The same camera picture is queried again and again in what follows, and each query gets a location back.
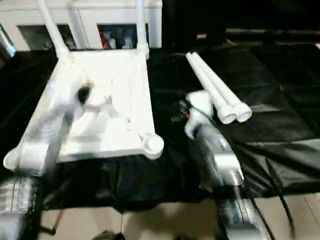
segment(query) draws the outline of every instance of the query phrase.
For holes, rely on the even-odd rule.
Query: wire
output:
[[[198,109],[197,107],[193,106],[191,104],[191,102],[187,101],[186,100],[186,103],[189,105],[189,107],[191,108],[194,108],[195,110],[197,110],[200,114],[202,114],[204,117],[206,117],[210,123],[212,123],[220,132],[220,127],[217,125],[217,123],[210,117],[208,116],[206,113],[204,113],[202,110]],[[230,141],[230,139],[228,139],[227,137],[225,137],[226,140],[228,141],[228,143],[230,144],[230,146],[232,146],[232,141]],[[268,178],[268,180],[270,181],[271,185],[272,185],[272,188],[276,191],[276,193],[278,194],[279,198],[280,198],[280,201],[283,205],[283,208],[285,210],[285,213],[286,213],[286,216],[288,218],[288,221],[289,221],[289,226],[290,226],[290,234],[291,234],[291,237],[292,239],[295,239],[296,238],[296,233],[295,233],[295,226],[294,226],[294,222],[293,222],[293,218],[292,218],[292,215],[291,215],[291,212],[290,212],[290,209],[287,205],[287,202],[283,196],[283,194],[281,193],[281,191],[279,190],[279,187],[277,186],[276,182],[272,179],[272,177],[267,173],[267,171],[260,165],[258,165],[262,170],[263,170],[263,173],[266,175],[266,177]],[[248,195],[249,199],[251,200],[255,210],[257,211],[257,213],[259,214],[263,224],[265,225],[265,228],[268,232],[268,234],[270,235],[270,238],[271,240],[276,240],[274,234],[272,233],[271,229],[270,229],[270,226],[267,224],[267,221],[265,219],[265,217],[263,216],[261,210],[259,209],[256,201],[254,200],[254,198],[251,196],[250,194],[250,191],[248,190],[247,188],[247,184],[244,184],[244,189],[246,191],[246,194]]]

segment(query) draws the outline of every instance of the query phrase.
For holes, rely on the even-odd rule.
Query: white plastic tube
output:
[[[136,49],[140,53],[145,53],[146,59],[148,59],[149,46],[148,46],[147,34],[146,34],[144,0],[135,0],[135,16],[136,16],[136,34],[137,34]]]
[[[194,52],[192,54],[197,64],[201,67],[205,75],[210,79],[210,82],[220,92],[226,102],[234,108],[236,120],[240,123],[247,121],[252,116],[252,110],[248,105],[234,94],[233,91],[221,80],[221,78],[208,66],[208,64]]]
[[[217,116],[223,124],[230,124],[236,119],[236,113],[232,106],[229,106],[226,100],[221,96],[216,87],[211,83],[210,79],[206,76],[200,68],[196,60],[190,52],[186,54],[186,59],[192,67],[195,75],[199,79],[203,88],[209,93],[210,99],[217,110]]]
[[[45,0],[36,0],[39,10],[42,13],[42,17],[45,22],[45,26],[49,32],[49,35],[53,41],[55,52],[58,58],[69,54],[69,49],[64,43],[64,40],[59,32],[57,25],[55,24],[52,15],[50,14],[48,5]]]

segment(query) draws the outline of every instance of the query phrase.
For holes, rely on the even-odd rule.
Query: floor tile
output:
[[[126,240],[173,240],[179,235],[213,240],[217,232],[213,202],[164,203],[145,212],[123,214]]]
[[[48,211],[42,214],[44,227],[52,228],[58,216],[58,211]],[[63,211],[56,235],[41,233],[40,240],[91,240],[104,230],[121,231],[121,214],[110,207],[77,208]]]
[[[320,228],[303,195],[286,196],[295,227],[296,240],[318,240]],[[256,200],[274,236],[291,240],[288,218],[278,197]]]
[[[320,227],[320,198],[316,194],[305,194],[304,198],[308,204],[318,226]]]

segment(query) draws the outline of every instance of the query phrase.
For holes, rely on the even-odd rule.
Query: black plastic sheet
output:
[[[250,192],[255,197],[275,196],[276,188],[285,195],[318,192],[320,50],[238,46],[203,47],[198,53],[253,110],[245,123],[220,124]],[[1,157],[19,143],[56,61],[52,52],[24,52],[0,70]],[[190,154],[193,143],[184,134],[181,111],[185,95],[201,89],[199,81],[180,53],[152,50],[147,65],[154,125],[165,141],[162,156],[59,164],[55,180],[46,188],[46,209],[143,210],[161,202],[199,202],[209,196],[199,189]],[[11,173],[2,167],[0,174],[3,179]]]

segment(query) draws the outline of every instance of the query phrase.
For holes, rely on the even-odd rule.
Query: black cloth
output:
[[[320,50],[305,45],[197,51],[253,110],[245,123],[222,125],[215,118],[232,142],[250,192],[255,197],[277,195],[266,173],[285,195],[318,192]],[[18,144],[56,61],[52,52],[20,52],[0,70],[1,157]],[[187,93],[201,89],[199,81],[181,53],[151,50],[147,66],[155,130],[165,142],[162,156],[59,164],[55,180],[46,188],[45,209],[142,210],[209,196],[199,189],[181,104]],[[2,167],[0,180],[10,174]]]
[[[162,1],[162,47],[220,45],[228,40],[271,43],[319,43],[319,38],[292,30],[319,29],[320,2],[311,0]],[[230,36],[226,29],[266,30],[265,34]],[[206,39],[198,38],[206,34]]]

